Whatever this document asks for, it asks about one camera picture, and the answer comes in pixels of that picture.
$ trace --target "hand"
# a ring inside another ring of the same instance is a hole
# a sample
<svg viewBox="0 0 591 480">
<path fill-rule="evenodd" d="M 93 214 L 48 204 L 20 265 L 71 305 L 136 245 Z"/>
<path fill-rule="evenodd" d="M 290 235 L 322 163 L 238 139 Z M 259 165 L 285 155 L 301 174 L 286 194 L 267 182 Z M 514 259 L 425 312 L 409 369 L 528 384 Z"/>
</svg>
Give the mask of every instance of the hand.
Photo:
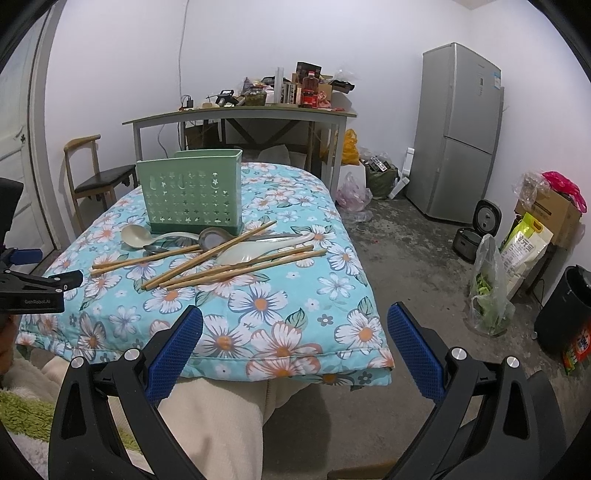
<svg viewBox="0 0 591 480">
<path fill-rule="evenodd" d="M 18 317 L 11 316 L 0 330 L 0 375 L 8 372 L 12 365 L 14 341 L 18 333 Z"/>
</svg>

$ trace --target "yellow plastic bag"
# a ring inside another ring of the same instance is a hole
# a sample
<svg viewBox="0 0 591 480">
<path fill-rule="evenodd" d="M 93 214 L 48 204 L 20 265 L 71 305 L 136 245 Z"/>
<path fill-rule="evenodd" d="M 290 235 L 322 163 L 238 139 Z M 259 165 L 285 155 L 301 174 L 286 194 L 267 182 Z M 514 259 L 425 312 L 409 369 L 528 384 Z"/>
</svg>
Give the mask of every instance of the yellow plastic bag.
<svg viewBox="0 0 591 480">
<path fill-rule="evenodd" d="M 343 145 L 343 165 L 359 165 L 359 151 L 357 150 L 357 134 L 349 128 L 345 132 L 345 143 Z"/>
</svg>

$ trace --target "trash can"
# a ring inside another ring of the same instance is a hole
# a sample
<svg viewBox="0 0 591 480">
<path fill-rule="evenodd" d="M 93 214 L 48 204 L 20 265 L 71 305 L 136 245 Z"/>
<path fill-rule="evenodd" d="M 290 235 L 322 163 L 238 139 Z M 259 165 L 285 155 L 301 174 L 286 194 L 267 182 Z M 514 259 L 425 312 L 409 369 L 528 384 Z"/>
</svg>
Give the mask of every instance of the trash can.
<svg viewBox="0 0 591 480">
<path fill-rule="evenodd" d="M 591 273 L 571 265 L 535 320 L 538 343 L 548 353 L 561 353 L 589 320 Z"/>
</svg>

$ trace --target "plastic basket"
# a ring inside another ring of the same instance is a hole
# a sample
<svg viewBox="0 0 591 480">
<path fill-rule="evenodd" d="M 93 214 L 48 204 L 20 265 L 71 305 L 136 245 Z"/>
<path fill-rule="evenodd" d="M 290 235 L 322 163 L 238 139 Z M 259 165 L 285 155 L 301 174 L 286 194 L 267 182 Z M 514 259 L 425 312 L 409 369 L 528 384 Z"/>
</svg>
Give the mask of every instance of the plastic basket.
<svg viewBox="0 0 591 480">
<path fill-rule="evenodd" d="M 152 233 L 242 230 L 242 150 L 184 150 L 136 170 Z"/>
</svg>

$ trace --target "bag of vegetables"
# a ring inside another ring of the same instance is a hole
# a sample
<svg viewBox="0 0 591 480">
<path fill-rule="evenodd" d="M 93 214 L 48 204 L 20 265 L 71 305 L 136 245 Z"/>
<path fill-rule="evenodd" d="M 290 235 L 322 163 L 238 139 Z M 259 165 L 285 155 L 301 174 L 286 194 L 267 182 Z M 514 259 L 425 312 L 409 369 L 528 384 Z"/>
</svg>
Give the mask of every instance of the bag of vegetables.
<svg viewBox="0 0 591 480">
<path fill-rule="evenodd" d="M 470 282 L 470 325 L 489 336 L 505 333 L 515 307 L 507 300 L 507 278 L 492 235 L 485 235 L 478 250 Z"/>
</svg>

